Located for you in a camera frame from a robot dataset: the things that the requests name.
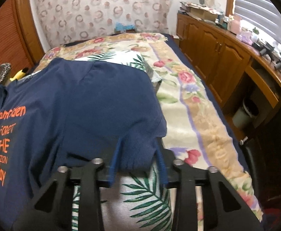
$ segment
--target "pillow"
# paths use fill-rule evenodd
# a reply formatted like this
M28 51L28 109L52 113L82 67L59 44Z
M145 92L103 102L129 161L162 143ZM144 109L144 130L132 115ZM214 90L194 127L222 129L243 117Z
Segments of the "pillow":
M162 78L157 74L157 72L155 72L149 66L149 64L145 61L141 53L136 51L132 51L132 50L113 51L113 52L81 57L75 60L76 61L107 61L111 63L122 64L122 65L140 69L147 73L147 75L149 76L152 82L153 87L155 88L156 93L162 82Z

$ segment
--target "black metal bracket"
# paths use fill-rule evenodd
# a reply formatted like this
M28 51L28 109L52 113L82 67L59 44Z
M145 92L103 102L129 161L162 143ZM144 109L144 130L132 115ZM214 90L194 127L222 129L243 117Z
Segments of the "black metal bracket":
M162 186L177 188L172 231L198 229L196 186L202 189L204 231L262 230L255 214L216 167L194 168L176 159L162 143L160 150L168 174L168 183ZM104 230L99 187L110 187L108 169L109 164L102 158L93 159L84 167L59 167L19 216L12 230L71 231L75 185L81 186L78 230Z

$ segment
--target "pink rose pattern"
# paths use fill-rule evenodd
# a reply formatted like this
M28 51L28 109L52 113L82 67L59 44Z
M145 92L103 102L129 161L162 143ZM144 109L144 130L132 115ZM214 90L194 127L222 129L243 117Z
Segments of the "pink rose pattern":
M156 61L153 66L161 68L165 66L165 61Z
M155 34L151 34L151 33L141 33L140 35L142 38L144 38L146 40L157 41L159 39L158 36L156 36Z
M252 195L247 194L242 189L238 189L238 193L242 197L242 199L246 202L246 204L251 208L254 204L254 197Z
M187 71L180 71L178 73L178 77L183 83L195 83L196 82L195 77L190 72L187 72Z
M99 43L99 42L104 42L104 38L103 37L99 37L93 40L94 43Z
M58 52L60 51L60 47L56 47L56 48L53 48L51 49L50 51L48 51L45 55L44 58L47 58L47 59L52 59L54 58L54 56L56 56L58 54Z
M89 56L89 55L93 55L93 54L100 54L101 51L99 49L87 49L87 50L84 50L83 52L81 53L78 53L75 58L81 58L83 57L85 54L87 54L86 56Z
M204 218L204 210L202 204L197 204L197 220L201 221Z
M192 149L186 152L188 153L189 157L185 158L184 162L190 166L194 165L198 161L198 158L201 157L201 153L197 149Z
M196 103L200 103L200 99L199 99L197 96L194 96L194 97L192 98L192 101L193 101L193 102L196 102Z

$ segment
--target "trash bin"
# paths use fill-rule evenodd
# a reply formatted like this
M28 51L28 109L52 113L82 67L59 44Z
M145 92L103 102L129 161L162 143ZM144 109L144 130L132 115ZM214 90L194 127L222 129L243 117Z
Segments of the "trash bin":
M238 129L245 128L259 114L256 104L249 98L244 98L243 105L240 107L232 118L233 124Z

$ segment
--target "cabinet handle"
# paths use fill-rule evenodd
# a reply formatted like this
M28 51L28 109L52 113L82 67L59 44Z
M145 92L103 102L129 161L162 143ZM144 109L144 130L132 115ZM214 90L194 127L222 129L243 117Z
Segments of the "cabinet handle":
M220 45L219 45L219 49L218 49L218 53L219 53L219 54L220 54L221 49L222 49L222 45L220 44Z
M217 51L217 46L218 46L218 42L216 42L216 45L215 45L215 51Z

